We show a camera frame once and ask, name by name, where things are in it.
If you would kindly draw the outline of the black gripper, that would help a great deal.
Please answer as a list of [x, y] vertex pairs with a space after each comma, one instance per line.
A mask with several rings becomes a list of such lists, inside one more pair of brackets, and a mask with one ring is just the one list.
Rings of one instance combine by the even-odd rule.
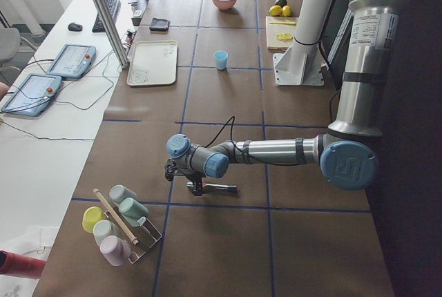
[[183, 171], [184, 176], [192, 182], [192, 189], [191, 192], [194, 196], [199, 196], [204, 194], [202, 179], [204, 178], [204, 173], [201, 173], [199, 171], [191, 171], [191, 170], [184, 170]]

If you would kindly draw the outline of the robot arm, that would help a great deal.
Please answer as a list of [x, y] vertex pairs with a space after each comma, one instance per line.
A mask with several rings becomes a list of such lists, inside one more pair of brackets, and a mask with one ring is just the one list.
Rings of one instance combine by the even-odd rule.
[[[301, 117], [316, 113], [323, 85], [320, 37], [333, 0], [303, 0], [293, 43], [273, 56], [274, 78], [285, 99], [295, 101]], [[204, 194], [204, 178], [221, 178], [232, 164], [301, 166], [317, 164], [328, 183], [356, 191], [378, 175], [377, 125], [399, 16], [410, 0], [349, 0], [352, 18], [345, 69], [336, 117], [313, 138], [288, 140], [226, 140], [199, 145], [187, 136], [172, 136], [166, 149], [167, 180], [189, 180], [193, 195]]]

